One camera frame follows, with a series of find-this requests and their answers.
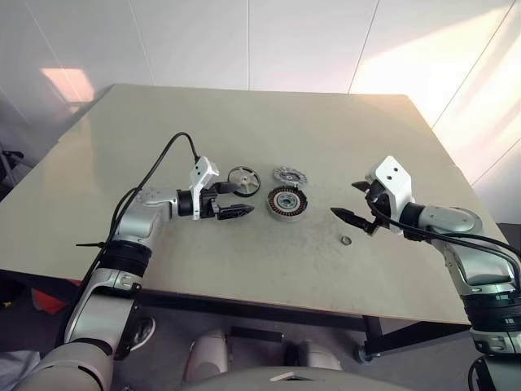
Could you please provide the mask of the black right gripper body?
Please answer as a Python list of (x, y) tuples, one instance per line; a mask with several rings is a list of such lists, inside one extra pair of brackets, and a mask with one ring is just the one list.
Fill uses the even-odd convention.
[(372, 236), (380, 227), (391, 230), (396, 226), (392, 223), (391, 203), (389, 195), (378, 181), (364, 181), (365, 199), (374, 220), (369, 223), (365, 232)]

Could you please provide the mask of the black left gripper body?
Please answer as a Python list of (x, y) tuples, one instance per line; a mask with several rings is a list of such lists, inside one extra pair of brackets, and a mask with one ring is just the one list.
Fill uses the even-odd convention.
[(220, 218), (220, 206), (217, 197), (221, 193), (221, 182), (212, 184), (209, 188), (203, 188), (199, 193), (199, 218)]

